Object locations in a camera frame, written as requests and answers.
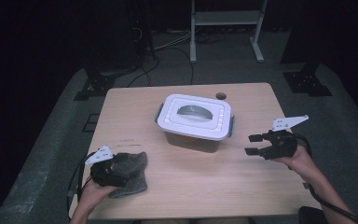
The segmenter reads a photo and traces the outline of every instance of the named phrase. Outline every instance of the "plastic container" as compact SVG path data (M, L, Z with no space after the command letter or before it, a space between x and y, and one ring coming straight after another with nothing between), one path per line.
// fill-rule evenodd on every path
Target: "plastic container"
M234 117L225 101L172 94L160 106L155 122L171 145L215 152L231 136Z

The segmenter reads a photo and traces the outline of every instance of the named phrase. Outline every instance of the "metal shelf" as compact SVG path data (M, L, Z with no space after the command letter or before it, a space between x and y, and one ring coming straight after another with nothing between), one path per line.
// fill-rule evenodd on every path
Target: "metal shelf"
M190 40L190 61L195 63L196 56L196 26L200 25L248 25L255 24L255 36L250 37L255 57L259 63L264 62L264 57L258 47L257 41L267 7L267 1L263 0L260 10L249 11L208 11L197 12L195 0L191 1L191 40Z
M259 10L196 12L195 25L245 25L257 24Z

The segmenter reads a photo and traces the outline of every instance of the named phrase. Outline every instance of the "person's right hand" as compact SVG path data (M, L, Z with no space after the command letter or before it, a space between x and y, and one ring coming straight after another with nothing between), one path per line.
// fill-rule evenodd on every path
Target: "person's right hand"
M282 157L273 161L281 162L289 166L307 183L312 184L316 180L324 178L324 175L315 165L307 150L303 146L297 146L296 153L293 157Z

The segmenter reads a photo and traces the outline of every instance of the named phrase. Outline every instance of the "black stand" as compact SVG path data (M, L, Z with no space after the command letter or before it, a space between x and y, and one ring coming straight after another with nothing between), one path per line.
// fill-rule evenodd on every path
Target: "black stand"
M74 101L87 101L89 97L106 96L107 92L113 88L117 77L134 72L137 66L125 70L107 70L107 73L113 73L110 76L103 76L99 69L93 64L87 63L84 70L87 73L87 81L81 91L78 91Z
M298 209L298 221L299 224L328 224L322 210L307 206Z
M150 53L153 57L153 61L155 61L156 54L154 50L153 36L152 36L151 25L150 25L151 18L153 17L150 8L150 1L144 0L140 4L141 4L141 8L145 9L145 10L141 10L141 18L144 19L145 38L147 41L147 45L150 48Z
M293 93L307 93L309 96L332 96L327 87L315 76L319 62L306 62L299 72L283 73Z

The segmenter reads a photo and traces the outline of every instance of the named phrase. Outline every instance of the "person's left hand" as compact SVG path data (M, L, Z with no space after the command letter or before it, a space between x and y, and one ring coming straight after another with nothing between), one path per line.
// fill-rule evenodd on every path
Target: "person's left hand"
M92 179L83 187L80 201L72 215L71 223L86 223L87 217L109 193L117 189L113 186L101 187Z
M89 209L93 209L100 203L109 193L117 189L113 186L101 187L92 179L84 186L79 205L84 204Z

